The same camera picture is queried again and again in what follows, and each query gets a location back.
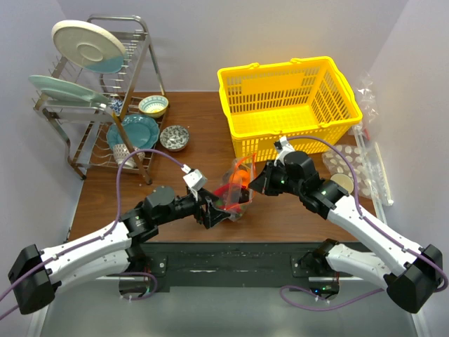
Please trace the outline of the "clear zip top bag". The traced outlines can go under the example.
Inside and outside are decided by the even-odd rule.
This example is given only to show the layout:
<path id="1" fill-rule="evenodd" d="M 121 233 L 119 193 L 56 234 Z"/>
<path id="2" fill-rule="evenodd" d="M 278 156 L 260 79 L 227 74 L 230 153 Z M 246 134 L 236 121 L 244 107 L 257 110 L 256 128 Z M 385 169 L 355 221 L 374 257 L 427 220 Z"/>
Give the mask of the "clear zip top bag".
<path id="1" fill-rule="evenodd" d="M 230 221 L 238 221 L 253 200 L 249 184 L 255 177 L 255 153 L 235 158 L 223 175 L 220 186 L 213 192 L 218 200 L 215 206 L 230 214 Z"/>

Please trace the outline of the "orange fruit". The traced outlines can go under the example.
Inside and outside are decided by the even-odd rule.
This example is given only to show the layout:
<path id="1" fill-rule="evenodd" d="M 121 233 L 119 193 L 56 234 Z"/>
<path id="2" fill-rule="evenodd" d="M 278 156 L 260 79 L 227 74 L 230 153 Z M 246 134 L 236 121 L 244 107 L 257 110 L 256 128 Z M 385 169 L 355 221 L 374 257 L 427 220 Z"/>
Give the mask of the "orange fruit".
<path id="1" fill-rule="evenodd" d="M 246 170 L 239 169 L 231 174 L 229 182 L 240 185 L 242 188 L 247 188 L 250 183 L 250 173 Z"/>

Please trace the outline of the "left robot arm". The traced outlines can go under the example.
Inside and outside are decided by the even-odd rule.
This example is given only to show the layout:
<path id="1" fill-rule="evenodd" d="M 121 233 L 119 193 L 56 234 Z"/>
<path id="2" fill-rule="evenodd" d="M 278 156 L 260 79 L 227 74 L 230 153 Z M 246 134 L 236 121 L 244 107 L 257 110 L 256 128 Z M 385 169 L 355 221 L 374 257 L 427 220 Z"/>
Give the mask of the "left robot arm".
<path id="1" fill-rule="evenodd" d="M 218 197 L 202 188 L 175 195 L 171 187 L 158 187 L 134 209 L 111 224 L 72 242 L 46 249 L 32 244 L 23 248 L 8 273 L 16 308 L 28 315 L 50 304 L 56 291 L 87 276 L 126 271 L 138 275 L 145 258 L 135 250 L 155 237 L 159 226 L 192 216 L 209 229 L 230 217 L 216 207 Z"/>

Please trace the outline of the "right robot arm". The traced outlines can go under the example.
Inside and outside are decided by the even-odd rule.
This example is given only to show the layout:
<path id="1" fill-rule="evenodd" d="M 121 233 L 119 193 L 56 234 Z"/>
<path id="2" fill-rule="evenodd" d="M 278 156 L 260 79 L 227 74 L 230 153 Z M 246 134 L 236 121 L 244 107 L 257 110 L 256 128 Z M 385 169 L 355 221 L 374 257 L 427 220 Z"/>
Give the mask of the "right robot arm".
<path id="1" fill-rule="evenodd" d="M 423 248 L 366 213 L 343 187 L 320 178 L 304 152 L 268 161 L 249 187 L 267 196 L 287 193 L 298 197 L 307 210 L 343 228 L 368 248 L 360 252 L 335 240 L 324 241 L 309 254 L 317 274 L 336 271 L 359 277 L 386 291 L 409 313 L 419 312 L 432 294 L 447 289 L 439 249 L 433 245 Z"/>

